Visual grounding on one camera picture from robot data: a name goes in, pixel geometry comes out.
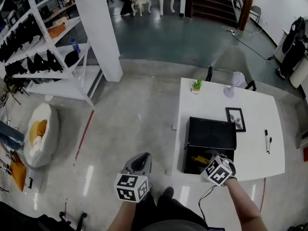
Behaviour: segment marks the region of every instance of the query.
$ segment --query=open black box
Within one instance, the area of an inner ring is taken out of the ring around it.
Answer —
[[[207,165],[192,160],[192,157],[201,156],[210,160],[212,154],[207,151],[211,149],[233,161],[236,149],[235,123],[190,117],[186,124],[183,172],[199,175]]]

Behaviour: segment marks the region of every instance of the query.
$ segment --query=photo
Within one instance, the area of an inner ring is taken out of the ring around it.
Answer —
[[[226,108],[227,119],[229,122],[234,122],[236,132],[246,132],[244,117],[242,109],[240,108]]]

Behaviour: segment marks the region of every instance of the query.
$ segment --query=water bottle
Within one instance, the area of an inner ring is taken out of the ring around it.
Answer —
[[[78,54],[79,54],[79,53],[80,53],[80,48],[79,48],[78,44],[75,42],[74,39],[71,40],[71,43],[72,43],[73,49],[74,49],[75,51],[77,51]]]

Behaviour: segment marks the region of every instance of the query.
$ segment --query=person's arm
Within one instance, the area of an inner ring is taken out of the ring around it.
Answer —
[[[108,231],[130,231],[134,220],[136,204],[123,202]]]
[[[226,180],[242,231],[267,231],[261,213],[236,179]]]

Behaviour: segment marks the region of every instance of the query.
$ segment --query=wooden staircase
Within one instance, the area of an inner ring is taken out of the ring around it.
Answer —
[[[237,28],[237,19],[231,0],[191,0],[192,17],[202,17],[220,21]]]

